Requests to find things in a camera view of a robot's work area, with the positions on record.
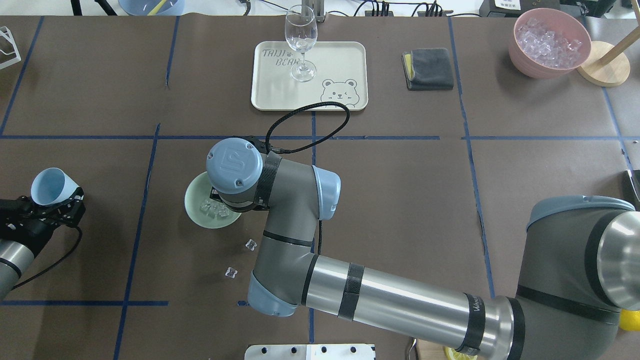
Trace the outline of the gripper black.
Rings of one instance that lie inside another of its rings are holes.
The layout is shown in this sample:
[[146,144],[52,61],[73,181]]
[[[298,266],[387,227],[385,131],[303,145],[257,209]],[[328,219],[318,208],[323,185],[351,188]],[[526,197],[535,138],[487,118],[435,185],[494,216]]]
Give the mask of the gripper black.
[[214,187],[211,187],[210,190],[210,194],[209,194],[209,198],[215,202],[218,202],[224,206],[226,206],[227,208],[229,208],[231,211],[236,212],[236,213],[246,213],[249,211],[269,211],[270,208],[268,206],[264,206],[264,205],[260,205],[260,204],[256,204],[256,203],[227,203],[226,201],[224,201],[224,199],[221,198],[220,194],[218,193],[217,189],[215,189]]
[[0,238],[26,246],[30,251],[41,251],[50,241],[60,224],[77,228],[86,207],[84,193],[73,193],[55,205],[55,221],[47,219],[35,203],[26,197],[0,201]]

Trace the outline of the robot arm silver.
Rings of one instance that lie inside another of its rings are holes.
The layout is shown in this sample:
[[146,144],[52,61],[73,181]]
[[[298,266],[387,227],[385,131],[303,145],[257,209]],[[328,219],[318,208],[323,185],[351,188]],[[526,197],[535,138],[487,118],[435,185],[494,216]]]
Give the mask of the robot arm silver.
[[614,139],[329,140],[318,160],[282,155],[270,210],[211,234],[213,359],[247,343],[375,345],[411,338],[505,360],[530,212],[554,196],[621,194]]
[[36,278],[21,280],[60,226],[78,231],[74,246],[61,259],[77,249],[82,239],[79,223],[86,212],[83,196],[82,187],[78,187],[68,198],[50,205],[39,205],[28,196],[0,201],[1,299]]

